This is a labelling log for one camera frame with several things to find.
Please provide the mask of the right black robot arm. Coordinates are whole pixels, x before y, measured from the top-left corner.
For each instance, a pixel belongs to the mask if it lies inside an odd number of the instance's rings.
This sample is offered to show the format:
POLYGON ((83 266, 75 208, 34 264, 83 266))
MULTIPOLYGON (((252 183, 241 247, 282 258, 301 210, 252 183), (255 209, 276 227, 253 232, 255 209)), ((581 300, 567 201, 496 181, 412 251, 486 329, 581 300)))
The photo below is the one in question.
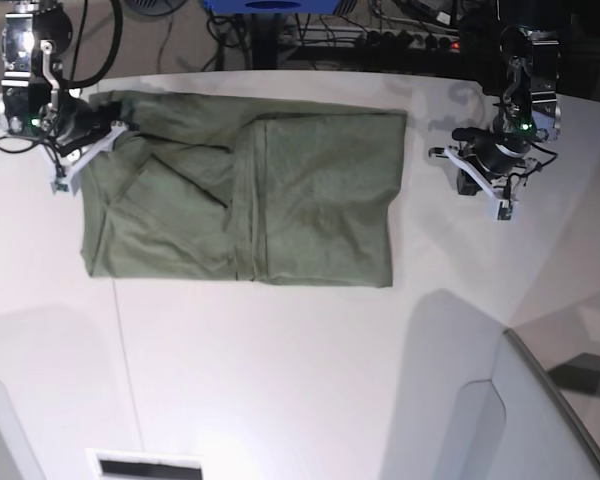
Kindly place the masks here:
POLYGON ((75 78, 85 18, 74 31, 59 1, 15 1, 5 15, 0 151, 19 155, 38 148, 49 165, 53 192, 77 194, 82 170, 129 129, 120 103, 97 105, 80 98, 104 78, 119 51, 122 7, 119 1, 111 7, 111 48, 103 66, 86 80, 75 78))

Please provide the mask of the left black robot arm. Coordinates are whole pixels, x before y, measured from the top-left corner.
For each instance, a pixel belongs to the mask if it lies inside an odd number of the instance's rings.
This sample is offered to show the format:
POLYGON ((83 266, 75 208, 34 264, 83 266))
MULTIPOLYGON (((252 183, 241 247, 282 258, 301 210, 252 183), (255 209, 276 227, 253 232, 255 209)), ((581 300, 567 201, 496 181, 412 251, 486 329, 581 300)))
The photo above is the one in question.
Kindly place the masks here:
POLYGON ((518 190, 558 155, 559 91, 580 89, 600 65, 600 1, 482 1, 458 23, 459 51, 496 115, 486 128, 458 127, 430 156, 458 170, 462 196, 486 194, 490 216, 511 221, 518 190))

